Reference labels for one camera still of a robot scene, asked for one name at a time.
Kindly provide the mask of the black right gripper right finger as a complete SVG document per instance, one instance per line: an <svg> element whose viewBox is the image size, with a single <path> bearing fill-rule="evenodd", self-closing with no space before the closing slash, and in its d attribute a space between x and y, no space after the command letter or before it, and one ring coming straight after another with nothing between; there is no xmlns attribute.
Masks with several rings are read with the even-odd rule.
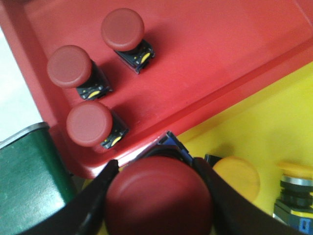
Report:
<svg viewBox="0 0 313 235"><path fill-rule="evenodd" d="M211 193L213 225L218 235L301 235L242 197L203 159L193 159L193 169Z"/></svg>

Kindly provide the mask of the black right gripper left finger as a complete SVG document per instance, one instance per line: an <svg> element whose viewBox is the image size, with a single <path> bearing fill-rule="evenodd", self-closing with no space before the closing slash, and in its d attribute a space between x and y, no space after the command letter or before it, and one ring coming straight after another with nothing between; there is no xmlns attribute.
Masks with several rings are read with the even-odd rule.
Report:
<svg viewBox="0 0 313 235"><path fill-rule="evenodd" d="M22 235L96 235L103 222L108 188L119 173L118 160L111 160L73 200Z"/></svg>

